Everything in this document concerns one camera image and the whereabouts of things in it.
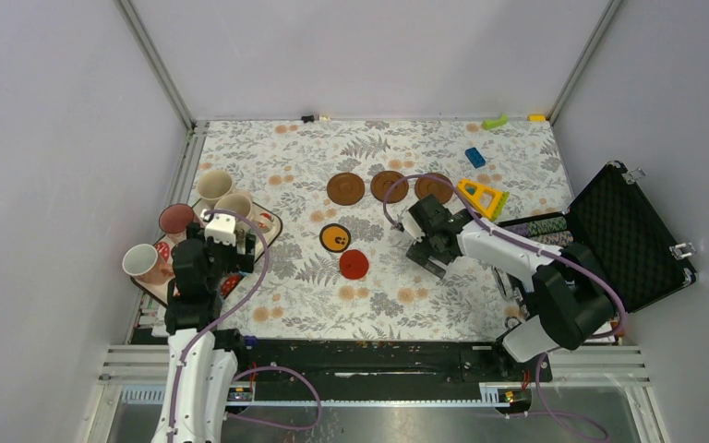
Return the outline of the brown wooden coaster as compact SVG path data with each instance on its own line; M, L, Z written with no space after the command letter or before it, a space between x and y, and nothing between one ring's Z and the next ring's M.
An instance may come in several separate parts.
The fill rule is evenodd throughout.
M415 182L415 196L422 200L433 196L440 204L446 204L453 195L451 180L444 174L424 174Z
M375 174L370 183L370 192L378 201L388 204L397 203L406 198L409 190L404 175L397 171L382 171Z
M326 191L333 203L352 206L363 198L365 182L357 174L335 174L327 183Z

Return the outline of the cream mug with handle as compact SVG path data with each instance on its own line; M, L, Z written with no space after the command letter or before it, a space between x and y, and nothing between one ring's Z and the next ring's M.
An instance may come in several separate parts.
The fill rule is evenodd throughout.
M250 222L253 221L255 209L251 195L246 191L234 191L223 196L214 206L216 210L229 210L235 212Z

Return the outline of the red round coaster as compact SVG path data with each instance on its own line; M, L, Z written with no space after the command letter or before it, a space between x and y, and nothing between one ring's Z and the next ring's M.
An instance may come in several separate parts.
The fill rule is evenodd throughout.
M367 275L369 261L360 250L347 250L341 254L339 270L345 279L359 280Z

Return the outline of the brown wooden coaster top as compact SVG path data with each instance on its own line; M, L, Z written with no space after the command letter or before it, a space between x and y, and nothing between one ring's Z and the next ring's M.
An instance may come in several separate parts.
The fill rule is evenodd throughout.
M357 174L335 174L327 183L326 191L333 203L352 206L363 198L365 182Z

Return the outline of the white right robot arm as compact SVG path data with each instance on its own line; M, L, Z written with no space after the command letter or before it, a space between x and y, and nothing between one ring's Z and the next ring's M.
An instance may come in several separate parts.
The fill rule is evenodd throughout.
M514 380L536 357L600 338L603 325L625 317L623 302L585 245L541 244L498 227L470 205L453 213L434 196L404 211L398 228L413 240L406 256L438 277L468 257L519 281L529 317L499 336L486 359L501 378Z

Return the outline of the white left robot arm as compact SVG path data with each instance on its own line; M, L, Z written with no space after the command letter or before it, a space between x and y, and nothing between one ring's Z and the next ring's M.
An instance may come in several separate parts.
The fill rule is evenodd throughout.
M254 239L239 251L231 215L195 222L171 251L174 276L167 284L165 326L170 361L155 442L218 442L233 379L249 367L236 329L216 331L225 274L254 268Z

